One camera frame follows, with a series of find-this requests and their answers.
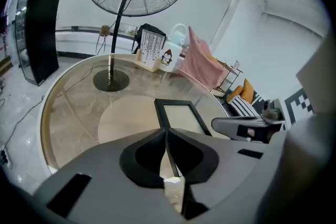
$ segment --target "desk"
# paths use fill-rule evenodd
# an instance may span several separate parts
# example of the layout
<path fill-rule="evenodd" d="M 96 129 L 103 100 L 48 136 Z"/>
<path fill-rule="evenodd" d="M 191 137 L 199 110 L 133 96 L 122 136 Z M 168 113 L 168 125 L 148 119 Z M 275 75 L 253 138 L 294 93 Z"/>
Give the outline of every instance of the desk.
<path fill-rule="evenodd" d="M 129 85 L 118 92 L 103 92 L 93 85 L 93 76 L 108 69 L 109 56 L 115 59 L 114 68 L 130 78 Z M 136 66 L 134 59 L 135 55 L 118 54 L 91 57 L 68 69 L 51 86 L 37 134 L 46 165 L 59 169 L 95 145 L 158 128 L 155 99 L 191 101 L 211 135 L 227 138 L 211 127 L 213 118 L 226 114 L 205 87 L 180 69 L 151 73 Z M 183 112 L 175 115 L 185 116 Z M 186 130 L 197 130 L 187 123 Z"/>

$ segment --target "fan pole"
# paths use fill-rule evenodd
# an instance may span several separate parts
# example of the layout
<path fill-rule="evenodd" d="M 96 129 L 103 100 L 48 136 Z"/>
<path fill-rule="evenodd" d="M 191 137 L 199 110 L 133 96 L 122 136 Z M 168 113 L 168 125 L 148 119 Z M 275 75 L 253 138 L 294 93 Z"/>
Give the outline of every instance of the fan pole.
<path fill-rule="evenodd" d="M 119 26 L 120 26 L 120 20 L 122 17 L 122 14 L 124 12 L 124 8 L 126 5 L 127 0 L 122 0 L 120 4 L 120 8 L 118 11 L 117 15 L 117 20 L 115 21 L 115 26 L 114 26 L 114 31 L 113 31 L 113 39 L 112 39 L 112 47 L 111 47 L 111 53 L 115 53 L 115 44 L 117 43 L 117 36 L 118 36 L 118 31 L 119 31 Z"/>

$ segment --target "pink towel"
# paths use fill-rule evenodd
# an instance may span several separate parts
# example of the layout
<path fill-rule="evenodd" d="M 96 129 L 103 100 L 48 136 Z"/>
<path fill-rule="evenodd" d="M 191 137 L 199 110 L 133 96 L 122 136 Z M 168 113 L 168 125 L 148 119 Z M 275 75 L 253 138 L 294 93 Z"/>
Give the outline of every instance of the pink towel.
<path fill-rule="evenodd" d="M 199 39 L 190 26 L 189 37 L 190 48 L 182 62 L 181 69 L 210 91 L 223 82 L 228 70 L 220 63 L 209 59 L 211 52 L 208 44 Z"/>

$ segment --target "white wall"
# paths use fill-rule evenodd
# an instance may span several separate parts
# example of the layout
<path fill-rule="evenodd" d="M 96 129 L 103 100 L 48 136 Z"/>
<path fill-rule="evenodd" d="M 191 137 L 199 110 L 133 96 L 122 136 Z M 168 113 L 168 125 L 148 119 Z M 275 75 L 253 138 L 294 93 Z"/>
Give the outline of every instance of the white wall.
<path fill-rule="evenodd" d="M 265 99 L 278 98 L 299 84 L 297 72 L 322 41 L 305 27 L 266 14 L 262 15 L 256 33 L 245 38 L 247 42 L 236 42 L 234 49 L 232 42 L 227 49 L 221 48 L 223 57 L 229 64 L 238 60 L 244 72 L 239 84 L 243 85 L 247 78 Z"/>
<path fill-rule="evenodd" d="M 248 51 L 256 38 L 257 28 L 261 19 L 261 8 L 253 0 L 233 0 L 225 15 L 225 33 L 217 47 L 211 47 L 214 57 L 229 65 L 240 62 L 240 70 L 246 73 L 244 65 L 245 51 Z M 232 86 L 243 85 L 244 75 L 240 75 Z"/>
<path fill-rule="evenodd" d="M 122 23 L 140 26 L 149 23 L 166 34 L 171 28 L 182 23 L 191 25 L 201 39 L 210 42 L 231 0 L 178 0 L 168 9 L 145 17 L 123 17 Z M 82 25 L 111 25 L 115 15 L 97 7 L 91 0 L 60 0 L 57 27 Z"/>
<path fill-rule="evenodd" d="M 97 45 L 97 34 L 87 32 L 56 32 L 56 49 L 58 51 L 76 52 L 79 54 L 99 55 L 109 54 L 112 46 L 112 36 L 106 38 L 105 49 L 102 47 L 104 38 L 99 38 Z M 130 54 L 133 40 L 118 37 L 116 45 L 117 54 Z"/>

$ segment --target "black frame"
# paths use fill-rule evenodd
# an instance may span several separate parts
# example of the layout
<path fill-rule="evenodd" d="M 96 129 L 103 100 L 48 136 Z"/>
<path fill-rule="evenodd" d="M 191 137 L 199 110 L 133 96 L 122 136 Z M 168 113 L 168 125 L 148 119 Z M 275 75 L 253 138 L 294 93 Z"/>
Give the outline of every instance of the black frame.
<path fill-rule="evenodd" d="M 190 110 L 194 114 L 198 124 L 201 126 L 205 135 L 212 136 L 208 127 L 205 125 L 201 115 L 196 110 L 196 107 L 191 101 L 184 100 L 171 100 L 171 99 L 155 99 L 154 101 L 156 113 L 158 115 L 158 120 L 161 128 L 170 128 L 170 123 L 168 120 L 167 113 L 165 111 L 165 105 L 180 105 L 180 106 L 189 106 Z"/>
<path fill-rule="evenodd" d="M 55 38 L 58 3 L 59 0 L 27 0 L 26 3 L 24 15 L 25 46 L 33 78 L 28 78 L 23 73 L 27 81 L 37 86 L 40 86 L 59 67 Z M 18 12 L 18 8 L 19 1 L 16 6 L 16 12 Z M 18 14 L 15 16 L 15 41 L 16 50 L 19 54 L 17 16 Z M 19 61 L 21 66 L 23 66 L 20 56 Z"/>

